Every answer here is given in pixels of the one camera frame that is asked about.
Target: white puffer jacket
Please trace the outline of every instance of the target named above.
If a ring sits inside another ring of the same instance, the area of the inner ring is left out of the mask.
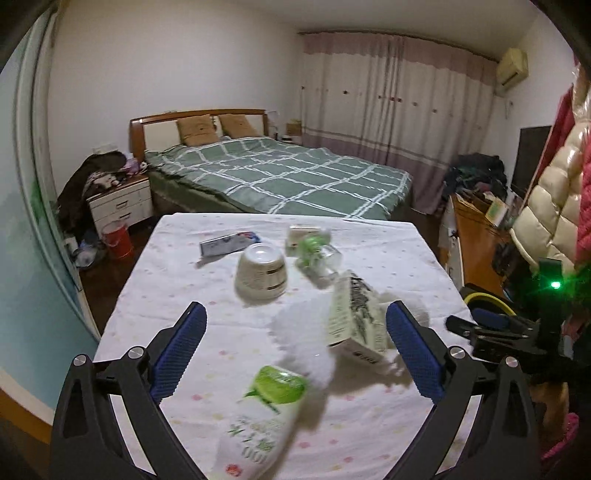
[[[521,255],[538,268],[540,258],[562,260],[563,274],[574,270],[583,181],[583,152],[591,130],[591,92],[581,75],[573,92],[575,125],[544,169],[521,211],[511,238]]]

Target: pile of clothes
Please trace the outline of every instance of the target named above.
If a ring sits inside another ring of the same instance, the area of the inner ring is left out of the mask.
[[[505,164],[495,155],[472,153],[458,155],[444,178],[443,193],[438,211],[443,211],[453,193],[491,192],[495,197],[507,198],[507,177]]]
[[[87,230],[94,228],[86,199],[114,189],[146,168],[145,162],[140,164],[131,154],[125,155],[120,151],[88,157],[57,199],[62,230],[72,233],[80,241]]]

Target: pink curtain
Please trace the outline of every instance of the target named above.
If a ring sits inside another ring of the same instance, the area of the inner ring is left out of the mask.
[[[304,145],[409,172],[414,207],[433,213],[450,163],[480,149],[495,72],[494,61],[417,38],[305,35]]]

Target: blue gripper pad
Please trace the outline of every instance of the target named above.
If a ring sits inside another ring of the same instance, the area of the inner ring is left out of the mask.
[[[156,403],[170,397],[205,334],[207,313],[195,303],[152,368],[150,395]]]
[[[507,317],[489,312],[485,309],[472,310],[472,318],[478,325],[492,330],[505,330],[509,328],[509,320]]]
[[[441,385],[443,366],[417,331],[423,327],[416,320],[409,319],[396,303],[391,303],[386,312],[386,328],[419,393],[437,404],[445,395]]]

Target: floor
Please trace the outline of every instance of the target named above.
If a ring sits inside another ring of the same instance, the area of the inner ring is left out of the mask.
[[[427,245],[437,256],[439,219],[433,215],[424,215],[411,210],[408,220],[417,227]],[[107,321],[115,309],[117,298],[148,243],[156,223],[157,220],[152,219],[152,221],[146,220],[130,227],[129,234],[134,245],[134,253],[129,258],[113,260],[106,257],[97,266],[80,272],[90,311],[101,334],[105,330]]]
[[[96,327],[102,334],[107,320],[115,309],[117,298],[131,275],[144,247],[148,243],[155,222],[141,222],[129,229],[134,253],[122,260],[105,257],[97,266],[80,272],[82,287],[90,306]]]

